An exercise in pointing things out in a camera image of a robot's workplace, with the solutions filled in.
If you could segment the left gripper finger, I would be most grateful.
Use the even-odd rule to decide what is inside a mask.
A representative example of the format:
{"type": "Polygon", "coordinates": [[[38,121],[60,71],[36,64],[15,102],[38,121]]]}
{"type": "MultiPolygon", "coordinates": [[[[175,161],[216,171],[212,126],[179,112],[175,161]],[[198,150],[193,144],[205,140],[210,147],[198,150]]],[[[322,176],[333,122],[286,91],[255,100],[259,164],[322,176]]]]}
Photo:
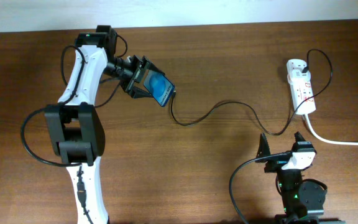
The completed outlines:
{"type": "Polygon", "coordinates": [[[133,99],[138,99],[138,98],[152,98],[152,94],[146,90],[143,90],[139,87],[134,86],[130,92],[129,92],[129,96],[133,99]]]}
{"type": "Polygon", "coordinates": [[[155,72],[158,72],[158,73],[161,73],[162,75],[164,75],[165,73],[159,69],[154,63],[150,62],[149,63],[149,70],[151,71],[155,71],[155,72]]]}

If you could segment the blue screen smartphone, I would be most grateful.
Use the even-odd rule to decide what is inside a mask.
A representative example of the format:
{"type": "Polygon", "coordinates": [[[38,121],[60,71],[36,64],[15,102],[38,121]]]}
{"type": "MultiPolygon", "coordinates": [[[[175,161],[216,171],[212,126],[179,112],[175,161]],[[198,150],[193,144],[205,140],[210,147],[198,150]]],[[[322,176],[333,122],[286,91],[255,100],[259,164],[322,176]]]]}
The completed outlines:
{"type": "Polygon", "coordinates": [[[143,84],[161,107],[166,106],[175,90],[175,85],[163,73],[154,70],[148,70],[143,84]]]}

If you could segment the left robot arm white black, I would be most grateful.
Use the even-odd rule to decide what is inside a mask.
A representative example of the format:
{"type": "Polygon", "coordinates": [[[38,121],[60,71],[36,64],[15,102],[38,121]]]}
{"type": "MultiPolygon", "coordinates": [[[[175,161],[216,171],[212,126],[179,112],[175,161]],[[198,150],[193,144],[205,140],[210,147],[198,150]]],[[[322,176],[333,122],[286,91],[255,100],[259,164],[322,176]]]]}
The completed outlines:
{"type": "Polygon", "coordinates": [[[131,98],[155,98],[164,106],[172,85],[147,57],[116,55],[119,34],[98,25],[75,39],[75,63],[65,91],[44,115],[54,153],[70,175],[78,223],[109,223],[101,189],[100,164],[106,137],[97,114],[96,95],[101,77],[119,80],[131,98]]]}

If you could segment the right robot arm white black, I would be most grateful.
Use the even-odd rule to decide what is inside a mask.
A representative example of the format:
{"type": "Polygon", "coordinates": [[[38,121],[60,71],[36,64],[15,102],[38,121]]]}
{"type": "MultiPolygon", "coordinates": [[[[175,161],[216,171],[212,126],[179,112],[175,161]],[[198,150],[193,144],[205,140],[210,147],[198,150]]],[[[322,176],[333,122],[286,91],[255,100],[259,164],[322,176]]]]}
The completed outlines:
{"type": "Polygon", "coordinates": [[[275,215],[275,223],[319,223],[324,214],[328,187],[315,179],[304,179],[302,172],[312,166],[316,149],[311,142],[295,133],[289,151],[271,154],[267,138],[260,135],[257,159],[265,173],[275,173],[275,186],[282,198],[284,213],[275,215]]]}

